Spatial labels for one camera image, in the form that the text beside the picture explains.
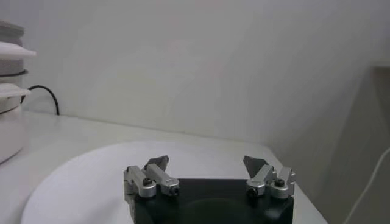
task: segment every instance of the white cable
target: white cable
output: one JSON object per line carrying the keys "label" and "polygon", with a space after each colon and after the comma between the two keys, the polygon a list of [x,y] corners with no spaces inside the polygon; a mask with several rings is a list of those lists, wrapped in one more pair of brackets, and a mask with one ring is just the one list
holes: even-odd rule
{"label": "white cable", "polygon": [[355,213],[355,210],[356,208],[358,207],[358,205],[360,204],[360,201],[364,198],[365,194],[367,193],[367,191],[370,189],[371,185],[372,185],[372,182],[374,182],[375,180],[375,177],[377,176],[377,172],[379,170],[379,167],[380,165],[382,164],[382,161],[384,160],[384,158],[386,157],[386,155],[390,153],[390,149],[387,149],[384,153],[382,153],[382,155],[380,156],[378,162],[377,162],[377,165],[375,165],[375,169],[374,171],[372,172],[371,174],[371,177],[370,177],[370,180],[368,181],[367,185],[366,185],[366,188],[364,188],[364,191],[362,191],[362,193],[360,194],[359,198],[356,200],[355,204],[353,204],[352,206],[352,209],[350,210],[347,218],[344,220],[343,224],[348,224],[349,220],[351,219],[351,216],[353,215],[353,213]]}

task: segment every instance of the white table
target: white table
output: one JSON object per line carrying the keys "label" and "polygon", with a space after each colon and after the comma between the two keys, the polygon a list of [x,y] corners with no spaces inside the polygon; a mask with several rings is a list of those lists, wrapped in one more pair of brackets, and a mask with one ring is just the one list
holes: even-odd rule
{"label": "white table", "polygon": [[[281,163],[266,147],[247,142],[155,131],[74,117],[25,112],[29,140],[19,154],[0,164],[0,223],[20,222],[31,192],[56,167],[70,158],[105,145],[126,141],[169,141],[225,150],[233,156],[262,150],[280,170]],[[294,223],[326,223],[306,195],[296,188]]]}

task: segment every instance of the bolt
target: bolt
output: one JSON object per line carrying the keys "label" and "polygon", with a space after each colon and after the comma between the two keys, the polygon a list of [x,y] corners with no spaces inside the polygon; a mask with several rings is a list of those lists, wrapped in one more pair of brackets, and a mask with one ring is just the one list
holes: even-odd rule
{"label": "bolt", "polygon": [[142,184],[143,184],[143,186],[147,186],[147,185],[149,185],[149,184],[151,184],[152,183],[152,180],[150,179],[150,178],[145,178],[143,181],[142,181]]}
{"label": "bolt", "polygon": [[171,193],[172,196],[178,196],[180,191],[179,191],[179,189],[177,187],[175,187],[175,188],[171,188],[169,190],[169,193]]}
{"label": "bolt", "polygon": [[284,187],[285,186],[285,181],[283,179],[278,178],[278,179],[275,180],[275,186],[276,187]]}

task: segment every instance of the black screw head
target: black screw head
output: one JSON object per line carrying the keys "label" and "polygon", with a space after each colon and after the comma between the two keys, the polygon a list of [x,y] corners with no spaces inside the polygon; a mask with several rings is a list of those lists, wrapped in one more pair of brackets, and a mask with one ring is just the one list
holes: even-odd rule
{"label": "black screw head", "polygon": [[172,196],[178,196],[180,194],[180,190],[175,187],[175,188],[172,188],[169,193],[171,193]]}
{"label": "black screw head", "polygon": [[145,178],[142,182],[143,186],[147,186],[151,183],[152,183],[152,180],[149,177]]}
{"label": "black screw head", "polygon": [[248,197],[250,198],[257,198],[257,190],[254,189],[254,188],[250,188],[247,190],[246,194],[248,195]]}
{"label": "black screw head", "polygon": [[285,186],[285,181],[283,179],[276,179],[275,180],[275,186],[277,187],[284,187]]}

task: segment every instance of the white wall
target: white wall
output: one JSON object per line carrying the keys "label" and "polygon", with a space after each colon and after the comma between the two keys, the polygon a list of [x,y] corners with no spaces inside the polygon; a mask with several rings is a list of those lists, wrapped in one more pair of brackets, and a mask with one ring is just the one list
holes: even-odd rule
{"label": "white wall", "polygon": [[[262,142],[316,198],[388,0],[1,0],[62,113]],[[53,112],[44,93],[26,108]]]}

